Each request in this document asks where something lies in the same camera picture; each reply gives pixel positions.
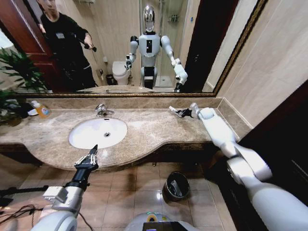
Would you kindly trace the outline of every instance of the soap bottle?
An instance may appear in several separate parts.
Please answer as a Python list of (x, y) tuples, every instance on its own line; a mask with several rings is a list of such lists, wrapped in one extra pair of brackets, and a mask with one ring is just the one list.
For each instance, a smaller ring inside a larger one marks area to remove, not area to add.
[(50, 115), (50, 110), (44, 105), (38, 103), (35, 100), (32, 101), (32, 104), (41, 118), (47, 118)]

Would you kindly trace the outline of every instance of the mirror frame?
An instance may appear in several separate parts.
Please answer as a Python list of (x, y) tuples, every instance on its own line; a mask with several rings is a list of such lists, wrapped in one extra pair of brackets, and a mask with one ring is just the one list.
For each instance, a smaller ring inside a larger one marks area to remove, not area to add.
[(21, 93), (16, 98), (216, 97), (268, 0), (258, 0), (213, 92), (205, 93)]

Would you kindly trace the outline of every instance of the black cable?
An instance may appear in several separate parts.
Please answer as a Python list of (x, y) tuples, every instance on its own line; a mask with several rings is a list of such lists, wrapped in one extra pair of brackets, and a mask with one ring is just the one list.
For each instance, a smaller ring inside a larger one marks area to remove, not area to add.
[(86, 223), (86, 225), (88, 225), (88, 227), (91, 229), (91, 231), (94, 231), (94, 229), (92, 228), (92, 226), (91, 226), (89, 223), (87, 223), (85, 217), (84, 217), (80, 212), (79, 212), (79, 215), (82, 217), (82, 219), (84, 220), (84, 222)]
[(16, 219), (16, 218), (20, 217), (21, 215), (29, 212), (29, 214), (32, 215), (31, 224), (32, 224), (32, 227), (33, 227), (34, 226), (34, 213), (35, 213), (35, 211), (42, 211), (42, 210), (43, 210), (43, 208), (36, 208), (34, 205), (22, 206), (18, 211), (14, 212), (12, 214), (6, 214), (6, 215), (3, 215), (3, 216), (0, 216), (0, 218), (9, 216), (8, 218), (0, 221), (0, 225), (2, 225), (3, 223), (5, 223), (8, 220)]

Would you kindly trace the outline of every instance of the white sink basin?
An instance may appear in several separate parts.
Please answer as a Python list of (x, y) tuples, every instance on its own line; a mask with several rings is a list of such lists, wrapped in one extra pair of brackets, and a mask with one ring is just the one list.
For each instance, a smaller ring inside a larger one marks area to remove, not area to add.
[(124, 139), (126, 124), (118, 119), (97, 118), (78, 124), (69, 134), (69, 142), (76, 148), (91, 149), (113, 146)]

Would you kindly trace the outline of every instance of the man in black shirt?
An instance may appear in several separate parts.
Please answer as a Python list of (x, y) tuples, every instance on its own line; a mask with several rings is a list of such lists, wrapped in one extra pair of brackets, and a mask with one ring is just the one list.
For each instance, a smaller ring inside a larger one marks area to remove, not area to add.
[(72, 90), (95, 87), (91, 66), (84, 56), (81, 42), (94, 48), (91, 35), (72, 18), (61, 14), (55, 0), (37, 0), (44, 10), (41, 30), (45, 34), (55, 57), (65, 71)]

